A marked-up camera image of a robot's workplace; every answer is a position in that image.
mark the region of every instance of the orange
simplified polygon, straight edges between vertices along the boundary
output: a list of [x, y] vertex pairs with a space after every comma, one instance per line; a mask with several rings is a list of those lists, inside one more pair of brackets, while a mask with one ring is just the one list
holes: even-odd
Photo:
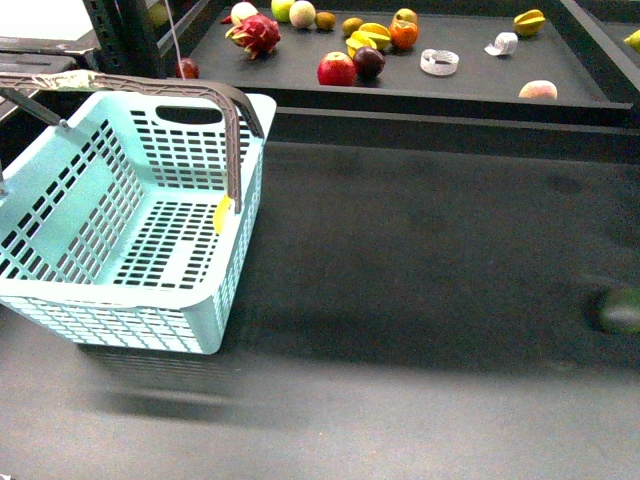
[[398, 50], [407, 50], [418, 40], [418, 25], [406, 20], [394, 20], [389, 27], [391, 45]]

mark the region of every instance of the yellow tag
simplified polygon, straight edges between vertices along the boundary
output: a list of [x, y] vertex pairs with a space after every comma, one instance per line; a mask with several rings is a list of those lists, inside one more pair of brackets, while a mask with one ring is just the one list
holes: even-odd
[[231, 199], [225, 193], [222, 200], [216, 207], [216, 211], [213, 212], [213, 228], [215, 229], [218, 235], [222, 235], [222, 227], [224, 226], [224, 220], [227, 218], [227, 213], [229, 213], [229, 208], [231, 207]]

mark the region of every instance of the white object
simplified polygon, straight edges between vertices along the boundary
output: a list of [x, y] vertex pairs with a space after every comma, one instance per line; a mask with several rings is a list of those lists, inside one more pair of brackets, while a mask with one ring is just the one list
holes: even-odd
[[231, 23], [240, 25], [242, 20], [258, 13], [256, 7], [249, 2], [236, 3], [231, 9]]
[[2, 0], [0, 4], [0, 37], [76, 41], [93, 29], [82, 0]]
[[316, 9], [307, 0], [298, 0], [289, 9], [289, 20], [296, 28], [309, 28], [316, 19]]
[[484, 47], [484, 51], [494, 57], [511, 55], [518, 48], [518, 36], [513, 32], [502, 32], [493, 43]]
[[427, 49], [420, 56], [420, 68], [440, 77], [452, 75], [458, 69], [460, 57], [448, 50]]

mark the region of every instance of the light blue plastic basket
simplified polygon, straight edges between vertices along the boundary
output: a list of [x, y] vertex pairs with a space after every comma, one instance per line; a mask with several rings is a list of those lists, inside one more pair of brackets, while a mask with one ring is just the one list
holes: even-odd
[[161, 119], [200, 98], [94, 93], [5, 171], [0, 303], [76, 343], [215, 353], [260, 202], [275, 102], [248, 95], [264, 131], [240, 119], [242, 210], [222, 233], [224, 122]]

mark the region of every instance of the white tape roll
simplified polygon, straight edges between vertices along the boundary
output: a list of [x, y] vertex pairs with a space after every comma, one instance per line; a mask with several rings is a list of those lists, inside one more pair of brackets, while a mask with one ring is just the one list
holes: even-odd
[[497, 57], [499, 55], [511, 55], [516, 51], [517, 47], [518, 36], [513, 32], [502, 32], [492, 44], [484, 47], [484, 51]]
[[460, 57], [447, 50], [427, 49], [420, 56], [420, 68], [440, 77], [451, 75], [458, 69]]

